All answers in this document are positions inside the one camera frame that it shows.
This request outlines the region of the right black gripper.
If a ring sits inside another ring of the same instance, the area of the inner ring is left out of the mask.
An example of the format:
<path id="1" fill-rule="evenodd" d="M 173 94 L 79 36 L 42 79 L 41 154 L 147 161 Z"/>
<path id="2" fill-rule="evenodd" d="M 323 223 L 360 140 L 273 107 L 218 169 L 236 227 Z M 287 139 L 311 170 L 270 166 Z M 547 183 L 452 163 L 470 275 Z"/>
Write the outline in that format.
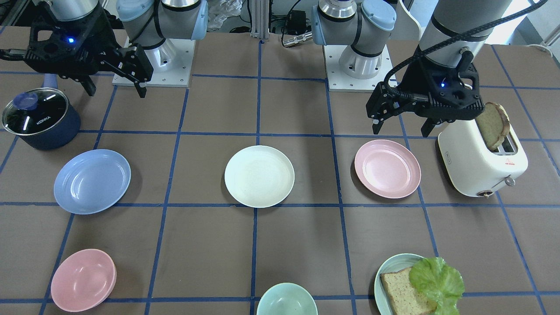
<path id="1" fill-rule="evenodd" d="M 143 48 L 123 48 L 106 17 L 84 17 L 62 22 L 37 17 L 31 24 L 24 62 L 40 73 L 80 78 L 88 96 L 96 93 L 90 75 L 110 71 L 134 83 L 140 98 L 154 72 Z"/>

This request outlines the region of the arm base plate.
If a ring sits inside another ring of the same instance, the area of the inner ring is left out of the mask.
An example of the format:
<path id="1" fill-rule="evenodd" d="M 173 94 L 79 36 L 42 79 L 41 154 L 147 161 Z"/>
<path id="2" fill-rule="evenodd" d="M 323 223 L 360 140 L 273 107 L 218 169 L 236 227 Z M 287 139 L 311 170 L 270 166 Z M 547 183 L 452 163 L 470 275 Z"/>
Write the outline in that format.
<path id="1" fill-rule="evenodd" d="M 146 50 L 154 69 L 146 87 L 188 88 L 197 41 L 168 38 L 159 47 Z"/>
<path id="2" fill-rule="evenodd" d="M 377 83 L 384 80 L 386 74 L 393 68 L 388 46 L 378 58 L 377 72 L 372 78 L 354 78 L 344 72 L 339 64 L 346 46 L 327 45 L 323 46 L 327 80 L 330 91 L 341 92 L 372 92 Z"/>

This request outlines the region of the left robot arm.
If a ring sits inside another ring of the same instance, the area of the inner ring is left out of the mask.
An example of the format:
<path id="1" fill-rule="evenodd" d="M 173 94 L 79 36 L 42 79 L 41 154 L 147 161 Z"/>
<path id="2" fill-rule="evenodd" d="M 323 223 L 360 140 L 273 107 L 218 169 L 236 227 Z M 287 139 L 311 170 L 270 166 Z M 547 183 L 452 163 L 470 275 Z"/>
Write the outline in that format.
<path id="1" fill-rule="evenodd" d="M 320 0 L 313 8 L 315 44 L 344 45 L 354 56 L 379 58 L 396 30 L 394 0 Z M 366 103 L 374 134 L 391 116 L 412 112 L 426 118 L 421 133 L 456 120 L 474 120 L 485 109 L 473 64 L 508 0 L 440 0 L 414 54 L 405 60 L 400 84 L 391 87 L 394 67 L 376 84 Z"/>

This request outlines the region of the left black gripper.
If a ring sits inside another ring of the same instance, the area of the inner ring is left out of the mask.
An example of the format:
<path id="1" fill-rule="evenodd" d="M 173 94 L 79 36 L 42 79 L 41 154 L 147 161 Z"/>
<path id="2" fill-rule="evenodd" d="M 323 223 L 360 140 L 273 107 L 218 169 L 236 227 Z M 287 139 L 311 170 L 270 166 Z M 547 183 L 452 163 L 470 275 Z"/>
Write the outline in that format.
<path id="1" fill-rule="evenodd" d="M 427 138 L 442 122 L 472 120 L 485 109 L 472 52 L 460 52 L 456 66 L 441 66 L 414 56 L 388 71 L 366 103 L 373 134 L 391 116 L 412 112 L 426 118 L 420 131 Z"/>

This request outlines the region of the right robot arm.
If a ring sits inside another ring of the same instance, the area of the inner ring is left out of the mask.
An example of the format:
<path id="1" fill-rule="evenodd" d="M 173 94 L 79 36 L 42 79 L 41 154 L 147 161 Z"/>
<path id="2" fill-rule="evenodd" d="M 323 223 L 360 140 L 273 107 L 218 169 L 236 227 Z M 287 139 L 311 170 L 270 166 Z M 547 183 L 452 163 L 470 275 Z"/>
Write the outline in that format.
<path id="1" fill-rule="evenodd" d="M 148 52 L 170 39 L 206 36 L 206 0 L 119 0 L 116 8 L 128 34 L 128 47 L 117 42 L 109 14 L 98 0 L 42 0 L 28 47 L 16 53 L 16 60 L 38 73 L 74 80 L 89 96 L 96 92 L 91 76 L 112 72 L 132 82 L 143 98 L 143 84 L 160 66 L 149 60 Z"/>

